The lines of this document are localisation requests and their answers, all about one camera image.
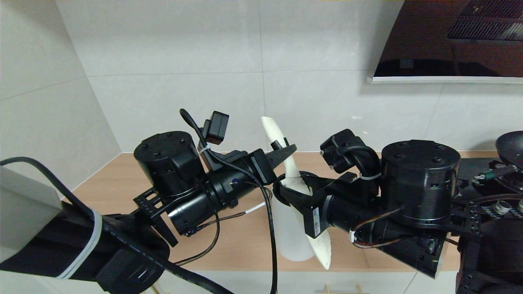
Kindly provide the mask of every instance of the sticker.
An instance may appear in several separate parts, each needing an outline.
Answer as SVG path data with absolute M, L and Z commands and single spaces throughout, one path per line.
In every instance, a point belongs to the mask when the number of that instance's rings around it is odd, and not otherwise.
M 321 232 L 321 227 L 320 227 L 320 209 L 318 207 L 316 207 L 312 211 L 312 219 L 314 220 L 314 235 L 318 236 L 320 234 L 320 232 Z

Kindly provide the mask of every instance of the white zip tie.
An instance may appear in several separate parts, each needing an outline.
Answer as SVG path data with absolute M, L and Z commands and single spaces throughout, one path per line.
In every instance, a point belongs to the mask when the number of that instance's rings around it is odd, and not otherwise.
M 349 237 L 350 237 L 350 242 L 354 243 L 356 241 L 356 232 L 353 230 L 349 230 Z
M 378 173 L 377 175 L 373 175 L 371 177 L 364 177 L 360 174 L 360 179 L 362 179 L 362 180 L 372 180 L 372 179 L 379 178 L 379 177 L 381 177 L 381 173 Z
M 198 154 L 201 155 L 207 149 L 211 149 L 211 145 L 207 145 L 207 146 L 203 147 L 202 149 L 200 149 L 200 151 L 198 151 Z
M 84 261 L 87 259 L 89 254 L 94 250 L 96 245 L 98 245 L 98 241 L 100 240 L 101 235 L 101 225 L 103 222 L 103 219 L 101 218 L 100 213 L 98 213 L 96 210 L 91 208 L 91 211 L 93 212 L 93 216 L 95 219 L 95 224 L 93 227 L 93 233 L 91 234 L 91 238 L 89 239 L 89 242 L 85 245 L 84 249 L 78 254 L 78 256 L 75 258 L 75 260 L 67 267 L 62 274 L 57 276 L 58 279 L 69 279 L 76 270 L 84 263 Z

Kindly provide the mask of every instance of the black motor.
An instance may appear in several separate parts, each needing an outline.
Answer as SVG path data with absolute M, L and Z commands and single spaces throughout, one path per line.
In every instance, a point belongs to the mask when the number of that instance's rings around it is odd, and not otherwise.
M 381 197 L 393 216 L 417 228 L 445 222 L 456 193 L 460 154 L 434 141 L 410 140 L 383 148 Z

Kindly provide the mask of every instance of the wall tile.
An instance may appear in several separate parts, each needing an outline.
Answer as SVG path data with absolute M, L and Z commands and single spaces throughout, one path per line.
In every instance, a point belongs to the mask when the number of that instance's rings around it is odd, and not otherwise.
M 457 273 L 440 272 L 435 280 L 422 273 L 417 273 L 405 294 L 454 294 L 456 293 Z
M 2 1 L 0 19 L 0 100 L 85 76 L 54 1 Z
M 0 291 L 2 294 L 65 294 L 56 291 L 41 277 L 2 270 L 0 270 Z
M 374 70 L 402 5 L 260 0 L 264 71 Z
M 61 280 L 50 277 L 42 277 L 42 279 L 60 294 L 107 294 L 96 282 Z
M 88 76 L 262 69 L 254 0 L 58 5 Z
M 523 85 L 446 84 L 426 139 L 457 150 L 496 150 L 495 140 L 522 130 Z
M 422 139 L 443 85 L 368 84 L 368 72 L 265 73 L 267 116 L 299 151 L 351 129 L 367 145 Z
M 225 141 L 215 151 L 265 149 L 261 73 L 101 76 L 89 78 L 123 152 L 156 133 L 194 131 L 185 108 L 203 126 L 214 110 L 230 115 Z
M 0 158 L 29 156 L 74 188 L 120 153 L 87 78 L 0 101 Z M 9 168 L 48 183 L 27 164 Z

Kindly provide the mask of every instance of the wooden countertop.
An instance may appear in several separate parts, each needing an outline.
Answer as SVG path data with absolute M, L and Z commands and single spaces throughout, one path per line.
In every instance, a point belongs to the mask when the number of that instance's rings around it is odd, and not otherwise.
M 461 152 L 462 157 L 496 157 L 495 151 Z M 322 177 L 337 178 L 318 153 L 296 153 L 296 163 L 301 170 L 311 171 Z M 284 173 L 283 167 L 276 174 Z M 130 213 L 135 210 L 132 199 L 149 189 L 151 184 L 140 169 L 132 154 L 124 153 L 107 164 L 93 177 L 80 185 L 75 194 L 88 206 L 101 214 Z M 259 189 L 243 197 L 240 204 L 222 211 L 227 216 L 249 209 L 262 202 Z M 178 236 L 165 216 L 179 244 L 171 249 L 171 261 L 178 261 L 203 251 L 214 238 L 215 228 L 208 228 L 191 237 Z M 267 211 L 262 208 L 238 219 L 221 223 L 220 239 L 205 257 L 185 265 L 191 270 L 271 270 L 270 238 Z M 414 271 L 403 263 L 376 249 L 359 249 L 351 245 L 348 234 L 338 228 L 329 228 L 332 240 L 331 272 L 410 272 Z M 458 270 L 459 253 L 449 244 L 443 270 Z M 303 262 L 292 262 L 281 255 L 278 258 L 280 271 L 323 272 L 315 258 Z

